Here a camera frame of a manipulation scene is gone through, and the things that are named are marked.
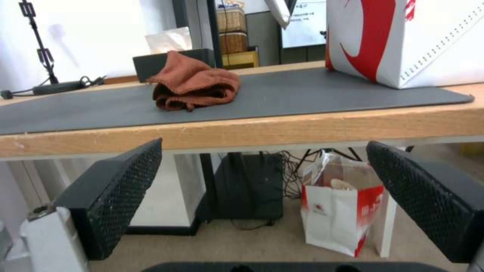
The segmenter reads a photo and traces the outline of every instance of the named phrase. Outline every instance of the shopping bag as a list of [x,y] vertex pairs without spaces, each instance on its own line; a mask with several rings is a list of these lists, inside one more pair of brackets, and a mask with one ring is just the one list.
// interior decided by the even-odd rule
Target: shopping bag
[[326,67],[394,88],[484,81],[484,2],[327,0]]
[[372,167],[324,153],[302,189],[306,243],[357,257],[380,206],[384,187]]

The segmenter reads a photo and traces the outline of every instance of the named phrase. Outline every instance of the gray desk mat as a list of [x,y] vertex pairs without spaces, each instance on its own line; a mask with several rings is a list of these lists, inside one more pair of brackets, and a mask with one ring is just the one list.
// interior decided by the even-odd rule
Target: gray desk mat
[[154,86],[64,93],[0,107],[0,135],[467,103],[439,88],[395,90],[324,69],[241,76],[233,103],[164,111]]

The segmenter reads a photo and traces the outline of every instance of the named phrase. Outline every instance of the woven basket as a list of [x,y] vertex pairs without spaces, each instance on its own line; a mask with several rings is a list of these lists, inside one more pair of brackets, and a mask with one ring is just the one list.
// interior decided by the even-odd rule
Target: woven basket
[[226,8],[217,10],[217,24],[219,33],[245,32],[245,14],[241,8]]
[[247,51],[247,34],[233,32],[220,34],[222,54],[240,53]]

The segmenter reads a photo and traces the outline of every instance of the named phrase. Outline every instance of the folded cloth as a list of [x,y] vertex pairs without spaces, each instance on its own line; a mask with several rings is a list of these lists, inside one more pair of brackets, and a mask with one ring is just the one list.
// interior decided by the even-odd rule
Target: folded cloth
[[169,51],[165,67],[148,83],[158,83],[153,100],[158,108],[192,111],[196,107],[230,103],[240,86],[239,76]]

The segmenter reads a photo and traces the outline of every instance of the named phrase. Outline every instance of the floor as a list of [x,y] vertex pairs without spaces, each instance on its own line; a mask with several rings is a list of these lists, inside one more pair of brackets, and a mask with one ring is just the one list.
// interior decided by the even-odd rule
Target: floor
[[[484,181],[484,159],[460,157],[458,145],[416,147],[414,153],[449,162]],[[388,259],[378,257],[371,241],[366,243],[358,259],[307,245],[304,243],[300,202],[287,199],[284,208],[284,217],[274,226],[257,230],[239,230],[228,220],[217,220],[203,223],[193,237],[125,235],[110,258],[93,261],[90,267],[94,272],[135,272],[172,261],[409,261],[452,272],[465,271],[467,267],[449,262],[400,208]]]

